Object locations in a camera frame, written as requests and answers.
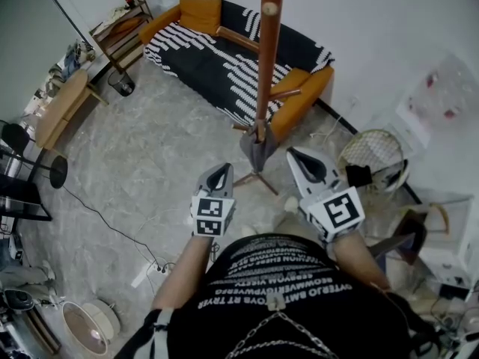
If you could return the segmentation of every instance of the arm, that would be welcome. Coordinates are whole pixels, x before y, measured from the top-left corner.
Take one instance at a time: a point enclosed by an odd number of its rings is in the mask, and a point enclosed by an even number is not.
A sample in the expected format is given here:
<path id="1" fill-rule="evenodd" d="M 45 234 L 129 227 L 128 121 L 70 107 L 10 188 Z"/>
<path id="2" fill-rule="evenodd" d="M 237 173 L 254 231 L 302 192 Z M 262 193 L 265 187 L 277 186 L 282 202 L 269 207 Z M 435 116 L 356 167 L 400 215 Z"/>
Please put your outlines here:
<path id="1" fill-rule="evenodd" d="M 159 288 L 151 309 L 180 308 L 195 294 L 210 257 L 213 238 L 193 236 Z"/>
<path id="2" fill-rule="evenodd" d="M 384 291 L 391 289 L 388 278 L 377 265 L 358 231 L 333 242 L 333 251 L 339 268 L 368 286 L 376 285 Z"/>
<path id="3" fill-rule="evenodd" d="M 181 11 L 179 5 L 175 5 L 172 7 L 172 9 L 167 10 L 163 14 L 159 15 L 157 18 L 155 18 L 155 20 L 149 22 L 148 25 L 145 25 L 142 29 L 140 29 L 138 36 L 140 37 L 141 42 L 144 45 L 147 45 L 156 32 L 171 24 L 173 21 L 178 21 L 180 17 Z"/>

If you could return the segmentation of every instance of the silver chain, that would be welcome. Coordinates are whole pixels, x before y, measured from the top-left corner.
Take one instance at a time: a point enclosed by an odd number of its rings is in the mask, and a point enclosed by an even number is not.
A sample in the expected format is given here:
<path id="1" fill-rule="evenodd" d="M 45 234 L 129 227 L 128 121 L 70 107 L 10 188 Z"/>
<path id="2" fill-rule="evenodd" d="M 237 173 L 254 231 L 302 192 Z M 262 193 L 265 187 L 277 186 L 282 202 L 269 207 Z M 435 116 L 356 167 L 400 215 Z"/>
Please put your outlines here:
<path id="1" fill-rule="evenodd" d="M 293 325 L 298 331 L 302 332 L 303 334 L 305 334 L 310 340 L 311 342 L 313 342 L 319 349 L 322 349 L 324 352 L 321 352 L 321 351 L 318 351 L 316 349 L 313 349 L 313 348 L 310 348 L 310 347 L 307 347 L 307 346 L 304 346 L 302 344 L 299 344 L 299 343 L 295 343 L 295 342 L 290 342 L 289 340 L 273 340 L 272 342 L 265 342 L 265 343 L 259 343 L 259 344 L 256 344 L 256 345 L 253 345 L 253 346 L 249 346 L 249 347 L 244 347 L 244 345 L 246 344 L 246 341 L 253 337 L 257 331 L 262 328 L 263 326 L 265 326 L 268 322 L 272 321 L 274 318 L 281 318 L 283 319 L 284 321 L 286 322 L 289 322 L 291 325 Z M 226 356 L 226 359 L 232 359 L 232 358 L 235 358 L 241 354 L 244 354 L 245 352 L 250 352 L 252 350 L 255 350 L 255 349 L 261 349 L 263 347 L 267 347 L 267 346 L 277 346 L 277 345 L 280 345 L 280 344 L 288 344 L 290 346 L 295 346 L 295 347 L 298 347 L 300 349 L 304 349 L 306 351 L 309 351 L 313 354 L 316 354 L 322 358 L 328 358 L 328 359 L 338 359 L 338 356 L 332 352 L 330 349 L 328 349 L 328 347 L 326 347 L 323 342 L 321 341 L 320 338 L 318 337 L 315 337 L 310 331 L 308 331 L 303 325 L 300 325 L 298 322 L 294 322 L 288 315 L 286 315 L 285 313 L 282 313 L 281 311 L 277 310 L 274 314 L 268 316 L 267 318 L 263 319 L 259 324 L 258 326 L 256 326 L 255 328 L 252 328 L 247 334 L 246 334 L 246 338 L 243 339 L 243 340 L 240 340 L 238 342 L 238 344 L 236 345 L 236 347 L 234 348 L 234 350 L 232 352 L 230 352 L 227 356 Z"/>

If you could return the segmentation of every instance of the wooden pole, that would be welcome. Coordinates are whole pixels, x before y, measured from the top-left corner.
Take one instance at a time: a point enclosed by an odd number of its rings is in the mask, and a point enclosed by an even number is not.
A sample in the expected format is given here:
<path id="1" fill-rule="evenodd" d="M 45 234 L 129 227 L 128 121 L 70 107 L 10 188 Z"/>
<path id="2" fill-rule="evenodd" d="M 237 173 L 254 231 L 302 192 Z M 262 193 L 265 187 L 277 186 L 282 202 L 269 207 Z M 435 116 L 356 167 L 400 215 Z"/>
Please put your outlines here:
<path id="1" fill-rule="evenodd" d="M 261 0 L 260 54 L 257 87 L 256 125 L 259 142 L 264 141 L 266 112 L 272 73 L 278 48 L 283 0 Z"/>

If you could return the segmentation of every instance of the power strip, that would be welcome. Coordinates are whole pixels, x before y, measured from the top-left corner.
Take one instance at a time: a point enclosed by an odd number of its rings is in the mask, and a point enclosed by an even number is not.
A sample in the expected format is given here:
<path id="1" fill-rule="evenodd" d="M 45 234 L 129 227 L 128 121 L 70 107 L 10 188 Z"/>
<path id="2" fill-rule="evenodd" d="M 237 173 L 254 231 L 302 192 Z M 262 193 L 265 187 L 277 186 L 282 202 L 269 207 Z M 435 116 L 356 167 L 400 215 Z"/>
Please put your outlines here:
<path id="1" fill-rule="evenodd" d="M 143 282 L 143 280 L 147 279 L 147 274 L 150 275 L 156 272 L 157 274 L 167 277 L 170 274 L 170 268 L 168 266 L 169 265 L 165 267 L 165 272 L 162 273 L 161 268 L 159 270 L 156 263 L 154 263 L 153 265 L 151 263 L 145 263 L 138 275 L 133 280 L 132 287 L 136 289 L 140 285 L 140 283 Z"/>

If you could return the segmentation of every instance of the wooden table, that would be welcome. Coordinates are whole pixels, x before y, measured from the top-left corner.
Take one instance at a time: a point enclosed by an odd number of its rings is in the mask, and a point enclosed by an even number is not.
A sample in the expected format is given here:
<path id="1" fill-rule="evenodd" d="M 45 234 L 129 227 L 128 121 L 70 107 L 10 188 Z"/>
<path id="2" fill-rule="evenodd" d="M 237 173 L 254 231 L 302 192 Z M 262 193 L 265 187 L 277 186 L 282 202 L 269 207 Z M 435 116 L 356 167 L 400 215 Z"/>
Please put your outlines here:
<path id="1" fill-rule="evenodd" d="M 38 147 L 54 150 L 56 141 L 70 122 L 82 103 L 93 96 L 103 105 L 108 103 L 88 84 L 88 74 L 84 70 L 77 70 L 60 88 L 57 95 L 46 107 L 46 113 L 39 119 L 35 131 L 35 140 Z"/>

